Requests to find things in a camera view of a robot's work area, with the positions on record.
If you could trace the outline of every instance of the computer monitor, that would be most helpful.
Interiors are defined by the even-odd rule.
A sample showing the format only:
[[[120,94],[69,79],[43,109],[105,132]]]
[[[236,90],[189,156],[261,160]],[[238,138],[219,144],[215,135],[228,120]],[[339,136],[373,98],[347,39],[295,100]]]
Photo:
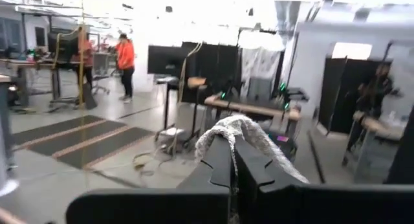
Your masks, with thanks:
[[[58,53],[58,61],[70,62],[72,56],[78,54],[78,33],[73,34],[61,34],[51,32],[47,34],[49,52],[53,57]]]

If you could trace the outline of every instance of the floor mat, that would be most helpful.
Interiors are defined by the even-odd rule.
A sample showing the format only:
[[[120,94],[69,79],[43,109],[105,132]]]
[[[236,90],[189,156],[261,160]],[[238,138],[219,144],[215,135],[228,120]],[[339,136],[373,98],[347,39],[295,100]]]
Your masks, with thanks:
[[[86,124],[92,124],[94,122],[98,122],[103,120],[102,118],[87,115],[84,116],[83,123]],[[72,120],[59,122],[57,124],[51,124],[49,126],[44,126],[36,129],[31,129],[28,131],[23,131],[20,133],[15,133],[14,140],[17,145],[22,145],[26,142],[30,142],[36,139],[41,139],[43,137],[48,137],[54,134],[58,134],[70,129],[76,129],[79,128],[81,124],[81,117],[75,118]]]
[[[88,147],[87,142],[91,139],[100,140],[110,132],[123,126],[125,126],[123,123],[107,121],[87,129],[81,129],[70,134],[34,144],[29,149],[46,156],[52,156],[54,153],[61,152],[73,146],[81,146],[79,148]]]
[[[82,150],[72,151],[58,157],[58,160],[75,168],[90,168],[96,163],[114,156],[116,153],[139,144],[152,136],[152,132],[140,128],[130,128],[107,139],[101,140]]]

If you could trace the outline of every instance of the white curtain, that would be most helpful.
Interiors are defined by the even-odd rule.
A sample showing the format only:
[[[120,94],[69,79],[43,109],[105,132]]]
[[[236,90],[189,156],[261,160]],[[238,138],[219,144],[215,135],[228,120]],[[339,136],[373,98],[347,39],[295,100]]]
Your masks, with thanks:
[[[279,58],[279,51],[263,47],[243,49],[241,80],[244,84],[240,95],[269,97],[274,85]]]

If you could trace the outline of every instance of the woman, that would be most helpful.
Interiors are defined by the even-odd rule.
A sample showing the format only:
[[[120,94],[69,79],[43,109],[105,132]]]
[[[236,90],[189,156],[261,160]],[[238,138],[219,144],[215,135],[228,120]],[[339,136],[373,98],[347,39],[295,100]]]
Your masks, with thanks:
[[[93,68],[92,44],[87,39],[86,32],[82,30],[81,27],[78,30],[78,50],[79,50],[79,54],[76,56],[75,60],[80,61],[80,54],[83,53],[83,74],[82,76],[86,77],[86,82],[89,84],[89,88],[92,89],[92,79],[93,79],[92,78],[92,68]],[[78,77],[78,85],[79,85],[80,77],[81,77],[80,66],[76,66],[75,71]]]
[[[119,44],[116,46],[118,51],[118,69],[122,72],[122,85],[124,85],[125,95],[121,97],[124,103],[128,104],[132,101],[132,75],[135,71],[135,53],[134,46],[126,34],[121,34]]]

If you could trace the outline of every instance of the rolling chair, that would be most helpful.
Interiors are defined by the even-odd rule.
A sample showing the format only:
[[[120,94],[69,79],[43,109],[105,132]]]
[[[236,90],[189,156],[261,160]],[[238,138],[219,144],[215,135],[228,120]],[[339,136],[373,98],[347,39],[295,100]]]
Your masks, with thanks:
[[[109,78],[109,54],[96,52],[93,55],[93,81],[92,94],[96,95],[99,91],[103,91],[107,95],[111,92],[108,88],[99,85],[99,81]]]

